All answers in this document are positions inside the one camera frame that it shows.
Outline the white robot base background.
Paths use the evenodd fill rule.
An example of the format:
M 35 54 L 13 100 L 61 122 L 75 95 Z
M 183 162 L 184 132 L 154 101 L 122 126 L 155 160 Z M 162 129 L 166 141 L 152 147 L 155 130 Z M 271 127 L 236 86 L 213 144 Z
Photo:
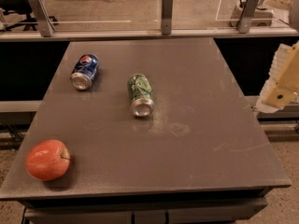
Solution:
M 265 0 L 259 0 L 254 6 L 252 0 L 238 0 L 233 9 L 230 25 L 236 27 L 240 22 L 251 26 L 270 26 L 274 11 L 263 5 Z

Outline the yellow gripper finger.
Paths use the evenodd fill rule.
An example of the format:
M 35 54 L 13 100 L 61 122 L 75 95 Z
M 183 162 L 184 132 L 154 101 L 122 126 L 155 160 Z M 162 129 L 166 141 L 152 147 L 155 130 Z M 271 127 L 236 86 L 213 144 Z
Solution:
M 275 52 L 269 78 L 265 81 L 256 102 L 263 113 L 282 110 L 299 95 L 299 42 L 280 44 Z

